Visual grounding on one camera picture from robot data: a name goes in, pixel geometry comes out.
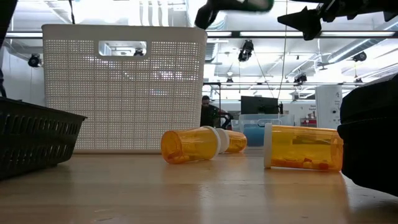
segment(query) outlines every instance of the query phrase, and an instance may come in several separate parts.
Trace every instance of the table surface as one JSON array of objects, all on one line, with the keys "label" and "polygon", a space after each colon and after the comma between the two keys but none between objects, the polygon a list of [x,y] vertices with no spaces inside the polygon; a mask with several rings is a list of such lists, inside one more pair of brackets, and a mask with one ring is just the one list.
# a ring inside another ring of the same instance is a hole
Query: table surface
[{"label": "table surface", "polygon": [[182,165],[75,155],[0,182],[0,223],[398,223],[398,198],[340,173],[264,170],[253,149]]}]

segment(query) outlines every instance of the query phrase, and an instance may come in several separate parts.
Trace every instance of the person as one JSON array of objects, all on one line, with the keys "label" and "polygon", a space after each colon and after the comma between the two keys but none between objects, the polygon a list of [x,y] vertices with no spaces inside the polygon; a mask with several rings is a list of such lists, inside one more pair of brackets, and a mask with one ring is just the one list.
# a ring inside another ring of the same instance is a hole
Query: person
[{"label": "person", "polygon": [[210,97],[203,96],[201,98],[201,114],[200,114],[200,126],[211,126],[215,124],[215,120],[219,118],[218,112],[224,112],[218,107],[210,104]]}]

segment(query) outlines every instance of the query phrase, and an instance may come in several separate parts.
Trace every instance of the black monitor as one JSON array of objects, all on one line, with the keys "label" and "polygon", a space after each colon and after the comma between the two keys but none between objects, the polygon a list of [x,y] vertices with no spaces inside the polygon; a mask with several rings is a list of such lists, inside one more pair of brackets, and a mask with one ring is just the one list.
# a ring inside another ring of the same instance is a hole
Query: black monitor
[{"label": "black monitor", "polygon": [[241,96],[241,114],[278,114],[278,99]]}]

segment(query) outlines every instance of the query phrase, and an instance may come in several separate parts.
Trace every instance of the prescription bottle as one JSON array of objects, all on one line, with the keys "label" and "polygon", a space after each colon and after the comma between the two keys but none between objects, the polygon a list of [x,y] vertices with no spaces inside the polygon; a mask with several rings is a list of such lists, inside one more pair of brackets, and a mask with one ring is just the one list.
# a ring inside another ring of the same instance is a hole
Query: prescription bottle
[{"label": "prescription bottle", "polygon": [[237,153],[245,150],[248,140],[243,133],[228,131],[221,128],[217,128],[216,131],[221,139],[220,153]]},{"label": "prescription bottle", "polygon": [[264,167],[340,171],[343,140],[334,129],[266,124]]},{"label": "prescription bottle", "polygon": [[217,131],[209,126],[166,131],[160,143],[162,156],[170,164],[212,159],[218,155],[221,140]]}]

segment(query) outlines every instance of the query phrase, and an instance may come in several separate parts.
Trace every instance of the white plastic basket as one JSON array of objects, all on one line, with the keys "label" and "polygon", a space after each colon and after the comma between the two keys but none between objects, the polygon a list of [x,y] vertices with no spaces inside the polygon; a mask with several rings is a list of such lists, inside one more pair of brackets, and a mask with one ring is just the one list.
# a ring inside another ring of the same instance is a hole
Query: white plastic basket
[{"label": "white plastic basket", "polygon": [[[77,153],[159,153],[170,129],[200,125],[206,32],[185,27],[44,25],[48,107],[87,116]],[[146,41],[142,57],[101,40]]]}]

